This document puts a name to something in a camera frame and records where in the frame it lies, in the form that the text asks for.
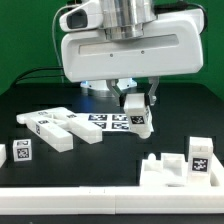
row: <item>white block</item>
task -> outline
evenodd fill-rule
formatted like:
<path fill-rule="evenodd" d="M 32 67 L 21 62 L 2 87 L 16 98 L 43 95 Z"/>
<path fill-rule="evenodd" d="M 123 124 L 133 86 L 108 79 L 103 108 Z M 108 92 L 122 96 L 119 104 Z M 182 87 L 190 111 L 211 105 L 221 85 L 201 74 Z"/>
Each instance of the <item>white block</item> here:
<path fill-rule="evenodd" d="M 188 185 L 210 186 L 213 143 L 211 138 L 190 137 Z"/>
<path fill-rule="evenodd" d="M 101 142 L 103 140 L 102 128 L 96 124 L 85 121 L 83 118 L 77 117 L 71 119 L 69 126 L 73 134 L 77 135 L 89 144 Z"/>
<path fill-rule="evenodd" d="M 145 95 L 143 93 L 127 94 L 124 111 L 130 131 L 138 134 L 140 138 L 148 138 L 152 131 L 152 114 L 149 106 L 145 105 Z"/>
<path fill-rule="evenodd" d="M 15 140 L 13 142 L 13 156 L 15 162 L 32 160 L 31 140 Z"/>
<path fill-rule="evenodd" d="M 73 149 L 73 136 L 46 117 L 31 117 L 27 119 L 26 124 L 30 130 L 58 152 Z"/>
<path fill-rule="evenodd" d="M 5 145 L 0 145 L 0 168 L 6 161 L 6 150 L 5 150 Z"/>
<path fill-rule="evenodd" d="M 115 214 L 113 188 L 80 187 L 76 203 L 78 214 Z"/>

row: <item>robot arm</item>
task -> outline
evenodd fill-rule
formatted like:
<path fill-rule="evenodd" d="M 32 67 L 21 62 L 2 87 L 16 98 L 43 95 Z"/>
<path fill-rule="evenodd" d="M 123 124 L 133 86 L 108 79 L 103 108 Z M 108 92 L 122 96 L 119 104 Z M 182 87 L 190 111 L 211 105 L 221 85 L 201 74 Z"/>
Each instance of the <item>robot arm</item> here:
<path fill-rule="evenodd" d="M 123 102 L 130 130 L 142 138 L 151 133 L 149 105 L 159 77 L 197 73 L 203 66 L 203 11 L 154 11 L 152 0 L 90 0 L 60 18 L 69 32 L 62 41 L 65 75 L 71 82 L 107 80 L 117 104 Z M 116 79 L 138 77 L 152 84 L 148 104 L 144 94 L 123 97 L 116 85 Z"/>

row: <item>white platform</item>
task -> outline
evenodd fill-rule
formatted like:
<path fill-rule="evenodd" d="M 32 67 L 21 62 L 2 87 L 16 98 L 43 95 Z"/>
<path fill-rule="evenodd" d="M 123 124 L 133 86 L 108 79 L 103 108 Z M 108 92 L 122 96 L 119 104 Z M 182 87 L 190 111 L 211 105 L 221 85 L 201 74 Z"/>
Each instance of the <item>white platform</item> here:
<path fill-rule="evenodd" d="M 224 169 L 210 187 L 1 188 L 0 214 L 224 213 Z"/>

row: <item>white plastic housing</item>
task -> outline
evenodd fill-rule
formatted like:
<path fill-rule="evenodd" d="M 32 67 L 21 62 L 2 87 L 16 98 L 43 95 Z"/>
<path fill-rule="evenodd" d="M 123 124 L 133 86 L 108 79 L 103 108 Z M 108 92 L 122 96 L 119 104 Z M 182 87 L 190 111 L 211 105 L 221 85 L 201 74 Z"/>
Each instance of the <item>white plastic housing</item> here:
<path fill-rule="evenodd" d="M 104 30 L 67 34 L 62 41 L 71 82 L 196 73 L 203 66 L 201 10 L 161 14 L 144 36 L 110 42 Z"/>
<path fill-rule="evenodd" d="M 87 20 L 88 20 L 87 27 L 75 30 L 70 29 L 67 25 L 67 17 L 79 10 L 84 10 L 87 14 Z M 60 17 L 60 26 L 64 32 L 95 29 L 100 27 L 102 24 L 103 24 L 103 14 L 99 0 L 90 0 Z"/>

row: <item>white box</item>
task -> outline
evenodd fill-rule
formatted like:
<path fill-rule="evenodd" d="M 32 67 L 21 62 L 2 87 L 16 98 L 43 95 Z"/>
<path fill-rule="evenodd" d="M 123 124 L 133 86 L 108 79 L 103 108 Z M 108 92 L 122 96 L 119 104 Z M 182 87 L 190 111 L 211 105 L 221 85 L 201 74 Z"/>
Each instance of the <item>white box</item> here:
<path fill-rule="evenodd" d="M 13 142 L 13 156 L 15 162 L 32 160 L 31 140 L 15 140 Z"/>
<path fill-rule="evenodd" d="M 2 167 L 5 161 L 6 161 L 5 145 L 0 145 L 0 167 Z"/>

